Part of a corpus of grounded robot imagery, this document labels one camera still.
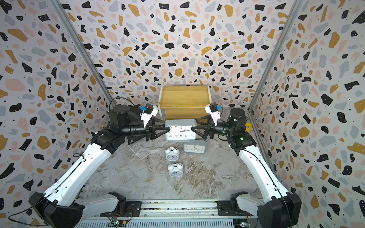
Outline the grey rectangular alarm clock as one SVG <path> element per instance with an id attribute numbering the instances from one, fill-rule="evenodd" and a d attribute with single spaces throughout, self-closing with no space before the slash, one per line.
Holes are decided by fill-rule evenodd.
<path id="1" fill-rule="evenodd" d="M 206 151 L 206 141 L 205 140 L 193 140 L 185 142 L 183 150 L 187 153 L 204 154 Z"/>
<path id="2" fill-rule="evenodd" d="M 192 131 L 192 127 L 197 126 L 194 119 L 166 120 L 164 126 L 170 129 L 165 134 L 167 141 L 187 142 L 196 139 L 196 133 Z"/>

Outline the white twin-bell alarm clock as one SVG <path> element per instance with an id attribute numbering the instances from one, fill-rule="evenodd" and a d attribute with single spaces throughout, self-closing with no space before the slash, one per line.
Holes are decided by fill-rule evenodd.
<path id="1" fill-rule="evenodd" d="M 170 162 L 175 162 L 179 159 L 180 151 L 177 148 L 169 147 L 165 150 L 165 157 Z"/>

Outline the wooden two-tier shelf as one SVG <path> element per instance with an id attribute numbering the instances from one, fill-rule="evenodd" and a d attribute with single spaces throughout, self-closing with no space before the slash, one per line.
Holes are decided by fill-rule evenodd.
<path id="1" fill-rule="evenodd" d="M 162 85 L 157 107 L 163 120 L 198 119 L 207 115 L 210 103 L 208 85 Z"/>

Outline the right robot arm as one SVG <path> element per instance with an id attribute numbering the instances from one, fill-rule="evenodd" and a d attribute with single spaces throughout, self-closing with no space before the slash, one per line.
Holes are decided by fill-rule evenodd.
<path id="1" fill-rule="evenodd" d="M 229 147 L 248 167 L 262 194 L 260 199 L 247 192 L 232 194 L 230 205 L 222 209 L 237 216 L 252 215 L 263 228 L 291 228 L 297 225 L 301 199 L 281 184 L 265 162 L 257 143 L 246 130 L 245 111 L 233 108 L 227 121 L 221 121 L 220 110 L 220 105 L 208 104 L 205 107 L 207 116 L 198 118 L 198 126 L 192 127 L 192 131 L 203 139 L 225 136 Z"/>

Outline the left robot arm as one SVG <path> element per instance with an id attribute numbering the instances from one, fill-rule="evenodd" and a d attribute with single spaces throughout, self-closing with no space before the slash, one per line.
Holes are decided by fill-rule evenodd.
<path id="1" fill-rule="evenodd" d="M 80 221 L 106 214 L 126 212 L 126 198 L 116 192 L 92 199 L 77 199 L 81 189 L 98 167 L 125 142 L 154 140 L 170 131 L 157 119 L 158 107 L 116 105 L 109 110 L 109 122 L 93 133 L 90 145 L 79 159 L 44 193 L 36 192 L 29 203 L 46 225 L 73 228 Z"/>

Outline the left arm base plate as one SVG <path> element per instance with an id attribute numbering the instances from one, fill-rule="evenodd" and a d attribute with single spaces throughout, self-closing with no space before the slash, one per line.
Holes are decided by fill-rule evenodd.
<path id="1" fill-rule="evenodd" d="M 139 217 L 141 208 L 141 201 L 123 201 L 112 212 L 102 213 L 100 217 Z"/>

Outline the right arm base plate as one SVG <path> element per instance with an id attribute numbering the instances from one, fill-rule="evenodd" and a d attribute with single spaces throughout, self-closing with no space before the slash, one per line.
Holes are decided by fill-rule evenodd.
<path id="1" fill-rule="evenodd" d="M 218 200 L 217 202 L 218 215 L 223 216 L 253 216 L 247 211 L 238 208 L 237 204 L 231 200 Z"/>

